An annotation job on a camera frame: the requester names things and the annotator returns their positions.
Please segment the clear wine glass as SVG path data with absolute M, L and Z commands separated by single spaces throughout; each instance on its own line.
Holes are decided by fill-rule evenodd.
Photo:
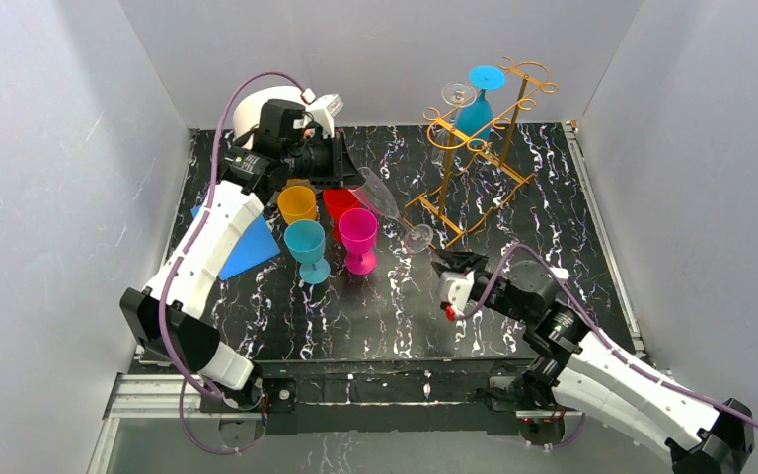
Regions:
M 447 145 L 449 143 L 449 139 L 453 137 L 450 128 L 455 124 L 460 111 L 474 102 L 477 92 L 471 85 L 450 83 L 442 88 L 441 95 L 444 102 L 449 106 L 450 113 L 445 118 L 449 127 L 440 127 L 434 133 L 435 142 L 439 146 Z M 442 166 L 446 155 L 446 151 L 439 146 L 435 147 L 430 155 L 430 162 L 435 166 Z
M 426 250 L 432 243 L 433 229 L 427 224 L 409 224 L 384 182 L 368 167 L 359 167 L 357 171 L 364 182 L 350 192 L 370 211 L 394 220 L 405 228 L 402 240 L 407 251 L 420 253 Z

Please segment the yellow wine glass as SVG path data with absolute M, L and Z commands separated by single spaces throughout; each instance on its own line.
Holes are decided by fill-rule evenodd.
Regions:
M 280 214 L 287 224 L 298 220 L 316 220 L 318 208 L 314 191 L 306 186 L 291 186 L 277 198 Z

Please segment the red wine glass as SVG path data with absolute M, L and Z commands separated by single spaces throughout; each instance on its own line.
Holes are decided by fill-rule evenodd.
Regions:
M 360 208 L 361 202 L 355 197 L 350 190 L 324 190 L 323 200 L 326 209 L 333 221 L 334 238 L 341 242 L 339 230 L 339 221 L 343 214 L 349 210 Z

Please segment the light blue wine glass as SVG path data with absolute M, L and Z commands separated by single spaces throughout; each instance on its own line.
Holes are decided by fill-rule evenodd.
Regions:
M 308 284 L 320 284 L 330 275 L 331 267 L 325 259 L 326 232 L 315 220 L 299 219 L 285 230 L 286 247 L 299 264 L 298 273 Z

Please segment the white cylindrical drawer box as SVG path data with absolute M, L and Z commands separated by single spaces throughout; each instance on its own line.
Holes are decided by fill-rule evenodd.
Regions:
M 263 104 L 270 99 L 283 99 L 298 104 L 303 104 L 301 98 L 302 91 L 295 86 L 273 86 L 261 89 L 251 93 L 242 99 L 236 106 L 231 124 L 233 125 L 234 140 L 233 143 L 243 148 L 250 149 L 253 139 L 249 138 L 242 143 L 241 137 L 249 132 L 252 128 L 259 125 L 261 109 Z

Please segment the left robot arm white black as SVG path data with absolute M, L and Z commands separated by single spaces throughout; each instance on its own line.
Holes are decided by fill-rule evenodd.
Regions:
M 261 104 L 257 125 L 216 156 L 206 200 L 174 253 L 142 288 L 128 288 L 120 299 L 146 351 L 229 390 L 250 383 L 254 364 L 200 318 L 232 249 L 288 180 L 307 180 L 322 190 L 363 184 L 334 127 L 341 107 L 337 94 L 310 104 L 271 98 Z

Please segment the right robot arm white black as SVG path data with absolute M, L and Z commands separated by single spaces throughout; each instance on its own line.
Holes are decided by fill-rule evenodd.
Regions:
M 513 381 L 490 389 L 493 398 L 576 409 L 646 446 L 675 473 L 742 471 L 754 450 L 746 405 L 700 401 L 626 352 L 572 301 L 566 270 L 531 260 L 510 277 L 489 271 L 488 260 L 438 249 L 432 266 L 449 320 L 486 307 L 524 326 L 537 356 Z

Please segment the magenta wine glass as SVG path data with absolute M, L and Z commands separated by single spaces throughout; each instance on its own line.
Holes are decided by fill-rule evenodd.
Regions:
M 350 209 L 339 219 L 341 242 L 346 249 L 344 264 L 351 273 L 366 276 L 375 269 L 377 229 L 376 216 L 364 208 Z

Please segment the gold wire glass rack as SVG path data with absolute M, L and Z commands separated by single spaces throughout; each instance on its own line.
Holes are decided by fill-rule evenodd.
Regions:
M 559 90 L 558 84 L 552 80 L 550 69 L 541 62 L 516 61 L 505 56 L 493 66 L 498 67 L 504 73 L 504 85 L 509 79 L 516 78 L 519 80 L 519 86 L 517 97 L 513 102 L 509 103 L 502 111 L 493 110 L 493 120 L 489 123 L 491 133 L 488 142 L 483 142 L 477 138 L 479 131 L 472 137 L 460 132 L 456 120 L 450 128 L 453 137 L 449 139 L 447 145 L 439 146 L 435 142 L 434 133 L 440 127 L 449 127 L 445 118 L 450 113 L 450 108 L 442 98 L 445 103 L 442 109 L 430 107 L 423 112 L 428 143 L 434 148 L 439 146 L 446 151 L 442 165 L 442 181 L 436 189 L 422 192 L 411 198 L 406 203 L 406 207 L 420 206 L 453 233 L 453 236 L 441 245 L 443 248 L 448 248 L 462 238 L 479 231 L 494 211 L 504 208 L 516 192 L 531 181 L 531 175 L 523 175 L 507 163 L 510 142 L 520 115 L 533 110 L 537 105 L 535 96 L 538 94 L 550 95 Z M 499 175 L 505 177 L 512 184 L 512 188 L 505 197 L 497 197 L 493 204 L 481 213 L 475 223 L 462 225 L 449 216 L 447 201 L 450 183 L 453 179 L 467 174 L 473 166 L 484 163 L 493 166 Z

